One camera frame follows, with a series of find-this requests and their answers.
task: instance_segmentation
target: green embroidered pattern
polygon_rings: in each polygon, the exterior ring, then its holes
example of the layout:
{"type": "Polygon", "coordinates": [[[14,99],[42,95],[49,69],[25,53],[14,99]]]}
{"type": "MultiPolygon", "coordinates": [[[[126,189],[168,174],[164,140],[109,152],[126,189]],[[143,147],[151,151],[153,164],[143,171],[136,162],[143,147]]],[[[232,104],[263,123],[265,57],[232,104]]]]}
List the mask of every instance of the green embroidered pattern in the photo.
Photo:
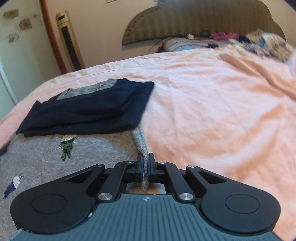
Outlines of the green embroidered pattern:
{"type": "Polygon", "coordinates": [[[73,149],[73,141],[75,140],[76,135],[65,135],[61,141],[62,148],[62,162],[66,160],[66,158],[71,158],[71,150],[73,149]]]}

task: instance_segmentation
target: bed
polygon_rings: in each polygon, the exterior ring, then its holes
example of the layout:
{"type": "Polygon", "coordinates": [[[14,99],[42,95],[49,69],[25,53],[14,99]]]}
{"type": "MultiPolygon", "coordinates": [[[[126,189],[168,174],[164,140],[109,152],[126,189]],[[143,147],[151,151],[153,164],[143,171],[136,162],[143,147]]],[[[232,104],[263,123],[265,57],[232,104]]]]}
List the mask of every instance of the bed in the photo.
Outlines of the bed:
{"type": "MultiPolygon", "coordinates": [[[[267,7],[256,0],[160,1],[131,20],[123,44],[189,30],[246,34],[257,28],[284,38],[267,7]],[[179,19],[177,14],[183,21],[169,24],[170,17],[179,19]]],[[[13,136],[36,100],[44,102],[68,88],[109,78],[155,83],[141,123],[148,151],[157,161],[168,160],[180,169],[197,165],[271,193],[281,205],[274,232],[287,241],[296,237],[296,55],[283,64],[240,47],[198,48],[68,73],[36,88],[0,122],[0,146],[13,136]]],[[[152,186],[148,192],[159,188],[152,186]]],[[[0,232],[0,239],[6,238],[0,232]]]]}

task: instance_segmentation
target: pink bedsheet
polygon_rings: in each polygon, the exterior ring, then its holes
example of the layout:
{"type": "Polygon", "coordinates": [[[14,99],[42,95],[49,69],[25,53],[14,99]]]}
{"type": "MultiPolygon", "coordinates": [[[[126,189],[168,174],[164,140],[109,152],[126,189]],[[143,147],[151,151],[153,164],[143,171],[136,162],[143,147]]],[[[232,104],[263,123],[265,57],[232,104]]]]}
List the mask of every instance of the pink bedsheet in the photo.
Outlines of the pink bedsheet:
{"type": "Polygon", "coordinates": [[[281,204],[275,233],[296,237],[295,69],[242,50],[160,53],[69,73],[39,86],[0,122],[0,146],[36,100],[108,78],[155,82],[142,124],[157,161],[195,164],[281,204]]]}

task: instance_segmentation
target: silver screw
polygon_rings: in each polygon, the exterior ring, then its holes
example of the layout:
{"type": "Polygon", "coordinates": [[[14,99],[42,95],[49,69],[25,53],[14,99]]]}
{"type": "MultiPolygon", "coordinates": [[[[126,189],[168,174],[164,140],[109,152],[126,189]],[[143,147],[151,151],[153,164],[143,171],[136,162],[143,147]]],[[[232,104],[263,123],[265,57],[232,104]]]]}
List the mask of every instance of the silver screw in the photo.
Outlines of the silver screw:
{"type": "Polygon", "coordinates": [[[103,193],[101,193],[101,194],[98,196],[98,198],[99,198],[100,200],[103,200],[103,201],[108,201],[108,200],[110,200],[111,198],[113,198],[113,196],[112,196],[112,194],[110,194],[110,193],[105,193],[105,192],[103,192],[103,193]]]}
{"type": "Polygon", "coordinates": [[[179,195],[179,198],[184,201],[189,201],[189,200],[193,199],[193,195],[190,193],[182,193],[179,195]]]}

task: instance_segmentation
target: triangular cutout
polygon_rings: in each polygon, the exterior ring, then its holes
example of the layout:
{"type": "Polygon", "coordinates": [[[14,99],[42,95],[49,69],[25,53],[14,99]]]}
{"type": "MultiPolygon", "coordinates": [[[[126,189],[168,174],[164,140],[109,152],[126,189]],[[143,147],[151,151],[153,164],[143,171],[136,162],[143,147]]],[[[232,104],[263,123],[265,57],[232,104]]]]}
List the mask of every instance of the triangular cutout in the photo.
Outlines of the triangular cutout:
{"type": "Polygon", "coordinates": [[[83,183],[94,171],[88,170],[86,172],[75,175],[74,177],[70,177],[66,180],[66,182],[70,183],[83,183]]]}
{"type": "Polygon", "coordinates": [[[198,172],[209,184],[217,184],[217,183],[225,183],[226,180],[219,178],[217,176],[214,176],[210,173],[200,171],[198,172]]]}

